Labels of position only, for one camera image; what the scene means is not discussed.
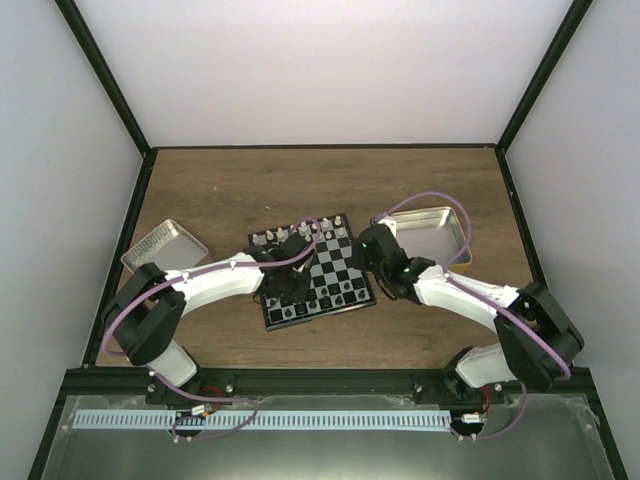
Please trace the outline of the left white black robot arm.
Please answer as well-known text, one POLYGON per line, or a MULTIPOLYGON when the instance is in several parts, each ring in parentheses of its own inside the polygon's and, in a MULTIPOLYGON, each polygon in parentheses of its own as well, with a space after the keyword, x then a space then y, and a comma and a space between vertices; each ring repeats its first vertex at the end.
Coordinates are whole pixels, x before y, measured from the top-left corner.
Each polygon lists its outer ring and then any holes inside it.
POLYGON ((100 349, 144 366, 181 403, 196 402, 204 392, 200 367, 174 339, 180 321, 214 302, 253 295, 279 275, 298 278, 314 253, 303 241, 284 247, 247 247, 221 261, 181 270, 155 263, 139 267, 102 312, 100 349))

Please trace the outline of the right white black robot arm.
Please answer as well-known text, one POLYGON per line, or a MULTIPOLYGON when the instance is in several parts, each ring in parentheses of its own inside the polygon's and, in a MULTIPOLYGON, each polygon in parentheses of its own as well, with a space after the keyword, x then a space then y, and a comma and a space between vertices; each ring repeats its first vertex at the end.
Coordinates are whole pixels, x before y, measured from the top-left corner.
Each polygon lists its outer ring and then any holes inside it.
POLYGON ((355 239, 353 265, 371 273, 392 300, 448 310, 497 335, 496 344, 466 348, 449 362, 444 389, 455 402, 468 402, 481 387, 509 381, 546 392, 570 378, 571 364, 584 347, 583 337, 545 286, 492 285, 452 273, 433 260, 409 257, 383 223, 355 239))

